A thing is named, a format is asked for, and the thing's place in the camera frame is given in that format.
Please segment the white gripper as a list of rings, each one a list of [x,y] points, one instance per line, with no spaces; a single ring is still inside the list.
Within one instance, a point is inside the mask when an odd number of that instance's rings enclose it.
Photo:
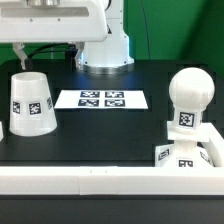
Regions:
[[[0,43],[13,43],[22,69],[31,70],[23,43],[102,41],[107,7],[108,0],[0,0]],[[75,46],[78,69],[85,43]]]

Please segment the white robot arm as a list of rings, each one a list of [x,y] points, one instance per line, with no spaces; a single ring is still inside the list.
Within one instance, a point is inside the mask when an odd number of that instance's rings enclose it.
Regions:
[[[0,0],[0,43],[29,68],[27,43],[76,46],[76,68],[116,74],[133,67],[124,31],[124,0]]]

